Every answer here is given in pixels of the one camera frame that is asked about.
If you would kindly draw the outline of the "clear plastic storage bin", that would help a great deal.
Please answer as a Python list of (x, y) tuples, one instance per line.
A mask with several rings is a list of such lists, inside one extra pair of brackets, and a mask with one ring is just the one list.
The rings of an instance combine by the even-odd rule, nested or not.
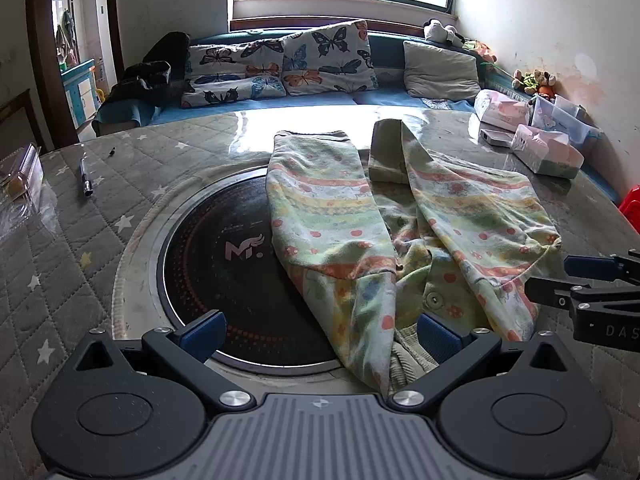
[(596, 127), (582, 122), (565, 110), (561, 110), (542, 96), (536, 96), (534, 99), (530, 124), (544, 131), (566, 134), (570, 144), (575, 148), (586, 145), (590, 139), (600, 139), (600, 131)]

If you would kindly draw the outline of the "blue sofa bed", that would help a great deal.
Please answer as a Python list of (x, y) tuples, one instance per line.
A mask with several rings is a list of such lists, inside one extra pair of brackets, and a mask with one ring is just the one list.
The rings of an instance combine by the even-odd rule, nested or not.
[[(223, 47), (230, 50), (233, 46), (244, 47), (245, 44), (252, 44), (256, 40), (258, 42), (268, 42), (275, 44), (282, 42), (289, 32), (296, 35), (298, 32), (308, 32), (303, 29), (269, 29), (269, 30), (240, 30), (239, 32), (230, 32), (230, 34), (222, 34), (202, 38), (202, 40), (192, 40), (190, 48), (194, 50), (196, 47), (203, 47), (209, 50), (213, 47)], [(464, 112), (472, 112), (472, 101), (453, 100), (449, 98), (437, 98), (425, 102), (423, 98), (415, 98), (409, 96), (402, 81), (402, 71), (405, 66), (404, 50), (402, 43), (405, 40), (414, 40), (422, 42), (422, 44), (431, 44), (434, 47), (442, 47), (445, 50), (456, 51), (471, 55), (475, 58), (478, 79), (482, 88), (498, 90), (514, 99), (527, 101), (529, 98), (524, 94), (511, 90), (508, 87), (508, 78), (504, 75), (498, 75), (497, 67), (491, 65), (492, 62), (485, 61), (479, 54), (470, 50), (461, 50), (453, 46), (445, 46), (437, 42), (423, 39), (416, 39), (409, 36), (394, 35), (390, 32), (369, 32), (370, 48), (372, 49), (372, 66), (376, 70), (376, 80), (378, 88), (371, 91), (352, 91), (346, 92), (344, 96), (339, 96), (338, 92), (343, 90), (330, 90), (323, 93), (305, 93), (299, 96), (260, 96), (259, 98), (248, 98), (245, 101), (236, 101), (227, 105), (222, 103), (217, 105), (214, 103), (213, 108), (205, 102), (204, 108), (199, 108), (198, 114), (201, 116), (219, 114), (225, 112), (233, 112), (234, 110), (259, 110), (260, 108), (275, 108), (287, 106), (315, 106), (315, 105), (382, 105), (382, 106), (410, 106), (410, 107), (439, 107), (438, 103), (442, 102), (442, 107), (446, 110), (463, 110)], [(145, 63), (157, 61), (159, 59), (171, 64), (171, 87), (167, 88), (165, 94), (160, 98), (160, 94), (153, 94), (146, 90), (118, 90), (116, 87), (112, 89), (112, 93), (96, 112), (96, 117), (92, 120), (92, 128), (97, 136), (113, 133), (120, 130), (130, 128), (144, 127), (152, 124), (164, 124), (165, 122), (176, 122), (190, 117), (190, 113), (181, 107), (181, 87), (178, 81), (178, 75), (186, 76), (194, 82), (196, 77), (192, 75), (195, 68), (192, 68), (192, 62), (196, 61), (195, 53), (186, 53), (186, 33), (185, 32), (168, 32), (152, 50), (145, 55)], [(186, 61), (184, 70), (175, 70), (174, 64), (177, 61)], [(588, 177), (593, 180), (600, 190), (608, 196), (613, 203), (620, 206), (623, 199), (620, 197), (612, 185), (602, 177), (597, 170), (586, 162), (582, 166)]]

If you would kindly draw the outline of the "colourful patterned child shirt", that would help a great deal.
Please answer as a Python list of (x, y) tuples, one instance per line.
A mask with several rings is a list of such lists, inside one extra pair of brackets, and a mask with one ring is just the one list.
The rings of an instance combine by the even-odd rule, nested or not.
[(421, 315), (524, 341), (525, 282), (562, 268), (525, 176), (431, 151), (398, 119), (375, 124), (367, 156), (341, 131), (278, 133), (266, 191), (286, 274), (344, 367), (386, 396), (434, 370)]

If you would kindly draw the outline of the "red plastic stool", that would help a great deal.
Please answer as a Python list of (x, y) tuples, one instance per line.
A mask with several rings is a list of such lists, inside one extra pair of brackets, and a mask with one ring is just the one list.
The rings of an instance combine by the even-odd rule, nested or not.
[(634, 186), (618, 207), (623, 216), (640, 233), (640, 185)]

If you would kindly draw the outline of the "pink tissue pack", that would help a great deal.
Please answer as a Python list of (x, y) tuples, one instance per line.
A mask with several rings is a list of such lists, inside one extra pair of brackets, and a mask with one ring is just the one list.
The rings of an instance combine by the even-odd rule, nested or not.
[(570, 144), (566, 133), (518, 125), (511, 143), (512, 153), (534, 174), (573, 180), (584, 156)]
[(503, 130), (515, 132), (519, 125), (528, 124), (527, 104), (496, 90), (480, 90), (474, 101), (474, 110), (481, 122)]

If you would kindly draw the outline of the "butterfly pillow right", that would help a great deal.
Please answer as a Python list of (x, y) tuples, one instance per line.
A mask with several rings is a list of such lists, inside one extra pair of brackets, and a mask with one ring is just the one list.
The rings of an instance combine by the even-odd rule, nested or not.
[(281, 42), (282, 82), (291, 96), (378, 88), (365, 20), (296, 32)]

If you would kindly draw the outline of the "blue white cabinet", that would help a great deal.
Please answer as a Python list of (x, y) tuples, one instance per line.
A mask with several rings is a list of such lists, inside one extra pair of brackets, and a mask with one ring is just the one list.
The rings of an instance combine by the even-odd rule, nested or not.
[(61, 73), (70, 114), (76, 130), (91, 122), (99, 107), (94, 78), (94, 59), (82, 62)]

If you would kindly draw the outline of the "pink tissue pack far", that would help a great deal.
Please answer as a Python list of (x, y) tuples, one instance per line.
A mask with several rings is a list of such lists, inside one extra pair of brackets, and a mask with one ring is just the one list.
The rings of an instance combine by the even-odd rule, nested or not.
[(503, 130), (515, 132), (519, 125), (528, 124), (527, 104), (496, 90), (480, 90), (474, 101), (474, 110), (481, 122)]

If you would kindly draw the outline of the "round black induction cooktop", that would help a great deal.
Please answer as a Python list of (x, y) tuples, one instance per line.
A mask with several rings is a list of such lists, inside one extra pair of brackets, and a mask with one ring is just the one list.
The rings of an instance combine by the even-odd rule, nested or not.
[(273, 376), (341, 364), (271, 245), (266, 168), (241, 171), (185, 200), (158, 238), (156, 290), (182, 327), (209, 310), (227, 322), (214, 360)]

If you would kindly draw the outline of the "grey cushion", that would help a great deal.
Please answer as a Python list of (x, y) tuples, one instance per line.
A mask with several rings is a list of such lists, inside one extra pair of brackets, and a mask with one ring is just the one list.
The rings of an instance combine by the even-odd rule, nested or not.
[(472, 55), (405, 41), (404, 57), (404, 85), (410, 96), (460, 101), (472, 100), (480, 92)]

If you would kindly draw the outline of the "butterfly pillow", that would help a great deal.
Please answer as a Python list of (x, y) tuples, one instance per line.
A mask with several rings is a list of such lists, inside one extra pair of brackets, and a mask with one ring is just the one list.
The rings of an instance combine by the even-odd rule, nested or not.
[(275, 39), (246, 44), (196, 44), (186, 61), (181, 106), (218, 106), (283, 98), (284, 50)]
[(291, 96), (378, 88), (365, 20), (296, 32), (281, 42), (282, 82)]

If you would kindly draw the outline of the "plush toys on sofa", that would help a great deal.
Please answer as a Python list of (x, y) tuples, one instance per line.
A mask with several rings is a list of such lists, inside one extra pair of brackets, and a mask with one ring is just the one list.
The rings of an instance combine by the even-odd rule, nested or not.
[(516, 70), (512, 75), (513, 89), (524, 92), (528, 96), (542, 96), (553, 100), (556, 96), (555, 84), (555, 74), (550, 74), (545, 70), (533, 70), (527, 73)]

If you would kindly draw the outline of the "black clothes pile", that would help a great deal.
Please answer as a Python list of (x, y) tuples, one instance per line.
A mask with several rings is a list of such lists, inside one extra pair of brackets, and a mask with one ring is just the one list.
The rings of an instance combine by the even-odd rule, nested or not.
[(177, 84), (184, 81), (190, 36), (185, 32), (168, 32), (145, 55), (141, 63), (129, 66), (114, 85), (107, 103), (138, 100), (164, 107)]

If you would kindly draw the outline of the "butterfly pillow left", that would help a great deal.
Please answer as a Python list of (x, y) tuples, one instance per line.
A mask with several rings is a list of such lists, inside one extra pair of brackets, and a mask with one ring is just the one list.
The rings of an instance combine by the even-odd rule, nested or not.
[(283, 98), (284, 50), (275, 39), (246, 44), (196, 44), (186, 61), (181, 106), (218, 106)]

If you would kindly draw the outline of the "white plush toy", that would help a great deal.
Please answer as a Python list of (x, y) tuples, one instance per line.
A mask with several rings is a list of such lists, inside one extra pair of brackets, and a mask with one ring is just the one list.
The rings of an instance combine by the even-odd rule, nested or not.
[(454, 25), (444, 25), (441, 21), (436, 20), (436, 18), (428, 20), (424, 24), (423, 30), (424, 38), (427, 41), (457, 48), (462, 48), (465, 43), (464, 37), (457, 31)]

